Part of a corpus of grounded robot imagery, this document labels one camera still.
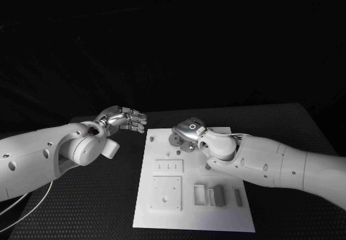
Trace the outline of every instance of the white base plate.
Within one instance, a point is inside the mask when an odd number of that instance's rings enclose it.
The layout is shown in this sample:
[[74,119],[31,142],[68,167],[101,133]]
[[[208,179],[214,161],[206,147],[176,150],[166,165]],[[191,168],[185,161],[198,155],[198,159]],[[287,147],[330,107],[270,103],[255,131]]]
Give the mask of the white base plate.
[[[214,131],[227,133],[231,129],[214,127]],[[206,156],[199,149],[193,152],[180,151],[178,155],[179,147],[169,143],[170,134],[170,128],[147,130],[133,227],[254,233],[244,181],[217,171],[212,173],[204,171]],[[155,172],[156,160],[183,160],[183,173]],[[153,177],[180,177],[180,210],[152,208]],[[205,207],[195,206],[195,185],[205,185]],[[217,185],[224,186],[227,203],[224,207],[211,207],[209,203],[208,189]],[[242,207],[238,207],[235,189],[240,189]]]

